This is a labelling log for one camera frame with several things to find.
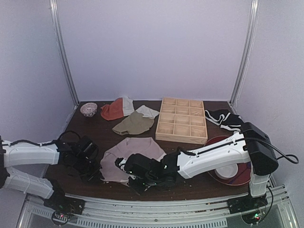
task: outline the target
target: wooden compartment tray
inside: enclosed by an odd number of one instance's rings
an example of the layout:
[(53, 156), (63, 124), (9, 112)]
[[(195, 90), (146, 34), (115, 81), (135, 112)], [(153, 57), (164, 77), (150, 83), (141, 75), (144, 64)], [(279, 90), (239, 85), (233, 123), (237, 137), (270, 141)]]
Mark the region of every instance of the wooden compartment tray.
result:
[(156, 139), (205, 144), (208, 140), (202, 101), (165, 97), (161, 104)]

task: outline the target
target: olive green cloth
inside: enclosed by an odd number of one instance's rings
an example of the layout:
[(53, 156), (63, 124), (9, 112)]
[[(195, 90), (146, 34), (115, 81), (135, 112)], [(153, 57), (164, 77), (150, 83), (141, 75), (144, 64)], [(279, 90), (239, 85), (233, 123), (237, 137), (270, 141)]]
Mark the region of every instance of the olive green cloth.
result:
[(154, 119), (143, 117), (142, 113), (133, 112), (112, 130), (120, 135), (141, 134), (149, 130), (154, 124)]

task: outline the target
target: bowl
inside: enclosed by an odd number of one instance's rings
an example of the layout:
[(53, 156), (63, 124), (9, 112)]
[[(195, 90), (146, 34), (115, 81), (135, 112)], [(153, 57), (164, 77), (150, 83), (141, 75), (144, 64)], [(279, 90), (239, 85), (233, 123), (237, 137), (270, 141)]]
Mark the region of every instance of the bowl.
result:
[(96, 103), (86, 103), (80, 108), (80, 112), (85, 117), (92, 117), (97, 112), (97, 104)]
[(227, 165), (215, 169), (215, 174), (223, 180), (228, 180), (234, 177), (237, 173), (238, 173), (238, 164)]

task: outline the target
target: patterned bowl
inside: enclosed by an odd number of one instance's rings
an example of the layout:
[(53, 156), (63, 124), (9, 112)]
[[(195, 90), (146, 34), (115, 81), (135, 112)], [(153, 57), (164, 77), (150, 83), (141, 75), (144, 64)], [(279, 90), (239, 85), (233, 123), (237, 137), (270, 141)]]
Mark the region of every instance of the patterned bowl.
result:
[(92, 117), (97, 112), (97, 104), (86, 103), (80, 108), (80, 112), (86, 117)]

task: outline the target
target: black and white striped cloth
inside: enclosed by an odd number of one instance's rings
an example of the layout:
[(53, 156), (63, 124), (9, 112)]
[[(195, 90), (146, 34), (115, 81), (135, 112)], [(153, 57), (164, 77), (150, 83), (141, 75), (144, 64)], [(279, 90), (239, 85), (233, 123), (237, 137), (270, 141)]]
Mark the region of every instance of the black and white striped cloth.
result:
[(239, 132), (244, 123), (239, 115), (231, 113), (227, 109), (216, 111), (205, 110), (206, 119), (228, 131)]

